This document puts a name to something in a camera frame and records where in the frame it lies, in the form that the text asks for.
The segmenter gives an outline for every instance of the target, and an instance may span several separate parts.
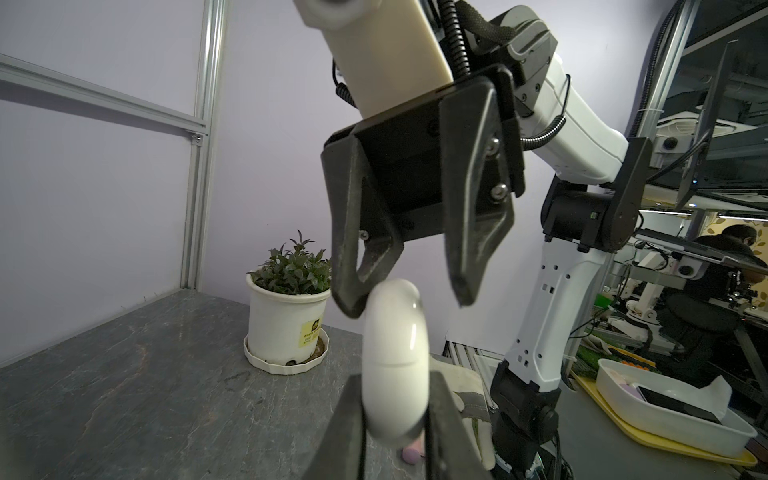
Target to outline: aluminum frame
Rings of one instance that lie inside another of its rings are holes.
[[[697,41],[690,47],[683,50],[683,55],[688,55],[689,53],[696,51],[699,48],[706,47],[710,43],[718,41],[723,37],[727,37],[728,35],[734,33],[735,31],[740,30],[741,28],[744,28],[751,23],[757,22],[758,20],[766,16],[768,16],[768,7],[758,10],[757,12],[754,12],[752,15],[749,15],[748,17],[742,18],[738,22],[734,22],[728,25],[727,27],[724,27],[723,29],[714,32],[712,35],[709,35],[708,37],[702,38],[701,40]]]
[[[146,118],[189,132],[205,135],[210,133],[210,122],[202,116],[185,114],[3,54],[0,54],[0,81],[46,91],[59,97]]]
[[[659,123],[659,118],[661,118],[661,108],[667,101],[672,80],[675,72],[677,72],[677,66],[680,64],[680,58],[683,56],[690,30],[694,26],[700,3],[701,0],[686,0],[680,7],[680,14],[677,16],[674,26],[667,34],[668,36],[671,35],[668,38],[669,46],[659,59],[661,67],[650,91],[643,120],[637,129],[638,137],[647,137],[651,140],[656,137],[656,126]]]
[[[207,225],[210,160],[213,156],[214,108],[221,63],[227,0],[206,0],[200,64],[197,72],[195,116],[207,126],[207,134],[193,142],[187,187],[187,216],[184,223],[184,253],[181,262],[181,288],[200,286],[204,233]]]

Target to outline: green leaves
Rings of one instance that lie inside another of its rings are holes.
[[[330,288],[330,260],[323,259],[325,249],[312,255],[306,251],[308,243],[299,230],[299,241],[293,242],[292,250],[270,249],[270,259],[256,271],[249,272],[251,280],[265,290],[286,295],[304,295],[325,292]]]

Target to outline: gray stone table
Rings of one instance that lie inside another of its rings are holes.
[[[362,337],[298,376],[243,356],[248,306],[180,291],[0,370],[0,478],[300,478]],[[369,439],[367,478],[423,478]]]

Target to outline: pink object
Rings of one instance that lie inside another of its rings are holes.
[[[402,450],[402,460],[411,465],[416,465],[422,456],[424,456],[424,432]]]
[[[622,389],[627,390],[632,396],[637,397],[638,400],[642,400],[645,402],[645,399],[643,398],[643,395],[637,391],[637,388],[633,387],[632,385],[627,385],[626,383],[621,386]]]

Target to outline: white flower pot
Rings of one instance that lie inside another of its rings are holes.
[[[314,295],[274,293],[257,286],[250,275],[246,275],[246,283],[250,288],[251,355],[274,365],[301,363],[310,358],[331,291]]]

